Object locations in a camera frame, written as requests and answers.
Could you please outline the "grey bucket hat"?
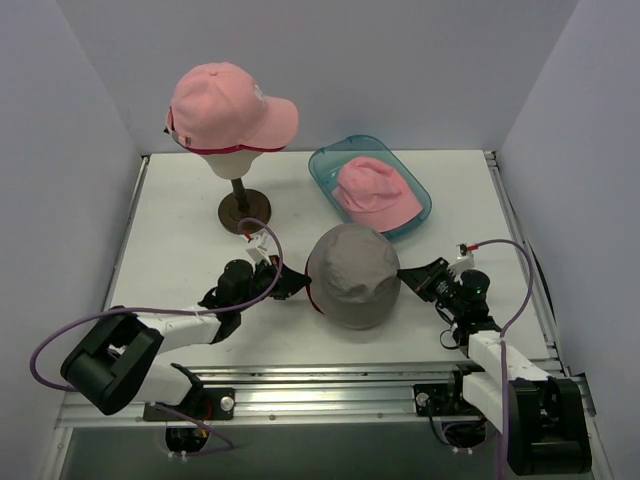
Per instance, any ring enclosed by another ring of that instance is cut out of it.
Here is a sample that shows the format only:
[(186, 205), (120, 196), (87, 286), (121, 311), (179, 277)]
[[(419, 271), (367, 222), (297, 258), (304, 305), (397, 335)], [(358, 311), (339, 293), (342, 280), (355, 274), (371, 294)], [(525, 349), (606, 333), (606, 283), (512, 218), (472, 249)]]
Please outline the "grey bucket hat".
[(400, 261), (377, 231), (338, 225), (317, 241), (308, 262), (312, 297), (329, 320), (366, 330), (391, 315), (401, 287)]

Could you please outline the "magenta baseball cap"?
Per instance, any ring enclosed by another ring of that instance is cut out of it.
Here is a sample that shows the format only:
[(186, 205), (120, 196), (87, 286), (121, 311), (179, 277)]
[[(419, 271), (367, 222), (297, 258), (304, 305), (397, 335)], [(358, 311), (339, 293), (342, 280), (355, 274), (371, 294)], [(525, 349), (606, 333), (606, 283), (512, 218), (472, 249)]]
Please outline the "magenta baseball cap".
[(259, 153), (275, 153), (275, 152), (282, 151), (285, 148), (285, 146), (283, 146), (283, 147), (278, 147), (273, 149), (266, 149), (266, 148), (251, 147), (246, 145), (235, 145), (235, 146), (222, 148), (222, 149), (197, 149), (190, 145), (183, 144), (180, 141), (175, 139), (174, 139), (174, 142), (177, 143), (179, 146), (183, 147), (184, 149), (186, 149), (187, 151), (198, 154), (198, 155), (226, 155), (226, 154), (231, 154), (231, 153), (236, 153), (241, 151), (251, 151), (251, 152), (259, 152)]

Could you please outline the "light pink cap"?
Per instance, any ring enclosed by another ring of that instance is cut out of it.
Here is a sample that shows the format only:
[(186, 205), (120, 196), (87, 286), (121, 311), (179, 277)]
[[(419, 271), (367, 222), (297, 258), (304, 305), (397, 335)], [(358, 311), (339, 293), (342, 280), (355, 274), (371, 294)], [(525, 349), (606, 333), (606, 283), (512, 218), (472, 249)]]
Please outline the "light pink cap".
[(298, 126), (292, 101), (263, 94), (249, 73), (222, 62), (198, 65), (178, 81), (164, 132), (197, 149), (273, 149), (289, 145)]

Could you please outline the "dark red cap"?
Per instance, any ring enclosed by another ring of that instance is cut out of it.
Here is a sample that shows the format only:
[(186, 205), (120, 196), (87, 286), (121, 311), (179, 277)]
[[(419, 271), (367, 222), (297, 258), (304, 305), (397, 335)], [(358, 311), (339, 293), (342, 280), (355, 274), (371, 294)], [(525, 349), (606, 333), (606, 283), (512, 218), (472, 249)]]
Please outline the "dark red cap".
[(312, 278), (309, 274), (309, 262), (307, 260), (307, 262), (305, 263), (305, 267), (304, 267), (304, 275), (306, 277), (306, 279), (308, 280), (306, 286), (305, 286), (305, 292), (307, 295), (307, 298), (309, 300), (309, 302), (311, 303), (313, 309), (318, 312), (320, 315), (324, 315), (323, 311), (318, 307), (318, 305), (316, 304), (316, 302), (314, 301), (313, 297), (312, 297), (312, 292), (311, 292), (311, 284), (312, 284)]

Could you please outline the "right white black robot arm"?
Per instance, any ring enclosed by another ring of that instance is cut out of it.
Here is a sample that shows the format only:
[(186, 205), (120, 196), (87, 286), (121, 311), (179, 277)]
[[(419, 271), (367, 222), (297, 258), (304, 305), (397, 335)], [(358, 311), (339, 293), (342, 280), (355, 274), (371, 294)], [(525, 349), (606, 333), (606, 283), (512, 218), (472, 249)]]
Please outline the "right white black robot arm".
[(401, 269), (399, 279), (421, 300), (448, 312), (455, 343), (476, 366), (449, 382), (444, 400), (455, 412), (476, 408), (506, 441), (519, 476), (590, 471), (592, 454), (579, 386), (536, 366), (511, 345), (487, 303), (489, 277), (469, 259), (439, 258)]

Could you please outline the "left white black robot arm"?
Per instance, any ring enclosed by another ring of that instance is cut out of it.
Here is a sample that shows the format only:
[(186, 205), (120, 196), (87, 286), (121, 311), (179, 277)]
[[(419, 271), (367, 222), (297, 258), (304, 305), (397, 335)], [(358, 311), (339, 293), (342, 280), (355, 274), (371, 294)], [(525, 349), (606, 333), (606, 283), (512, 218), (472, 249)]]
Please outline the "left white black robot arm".
[(162, 365), (158, 356), (182, 347), (216, 344), (241, 325), (241, 314), (266, 295), (286, 300), (310, 286), (276, 255), (253, 265), (233, 260), (199, 305), (211, 316), (138, 315), (112, 309), (89, 330), (62, 363), (60, 373), (103, 414), (131, 402), (163, 404), (179, 419), (211, 414), (212, 401), (189, 369)]

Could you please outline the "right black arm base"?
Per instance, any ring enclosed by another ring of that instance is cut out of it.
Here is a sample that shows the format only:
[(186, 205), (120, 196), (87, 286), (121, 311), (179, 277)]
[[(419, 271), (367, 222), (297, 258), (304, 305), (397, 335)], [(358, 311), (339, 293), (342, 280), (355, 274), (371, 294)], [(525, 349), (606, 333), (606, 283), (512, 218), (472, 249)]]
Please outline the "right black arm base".
[(415, 384), (412, 391), (416, 415), (428, 420), (441, 445), (471, 454), (494, 438), (487, 418), (453, 385)]

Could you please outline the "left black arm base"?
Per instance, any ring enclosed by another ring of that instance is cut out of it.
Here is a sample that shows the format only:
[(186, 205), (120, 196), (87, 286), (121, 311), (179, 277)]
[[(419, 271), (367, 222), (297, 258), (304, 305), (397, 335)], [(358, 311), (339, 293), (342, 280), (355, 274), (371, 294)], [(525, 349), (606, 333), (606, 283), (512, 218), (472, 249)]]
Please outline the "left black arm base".
[(203, 388), (177, 406), (146, 404), (142, 418), (146, 422), (188, 423), (187, 427), (165, 428), (164, 442), (171, 454), (182, 457), (213, 455), (236, 448), (230, 438), (209, 425), (211, 421), (233, 420), (235, 405), (235, 389)]

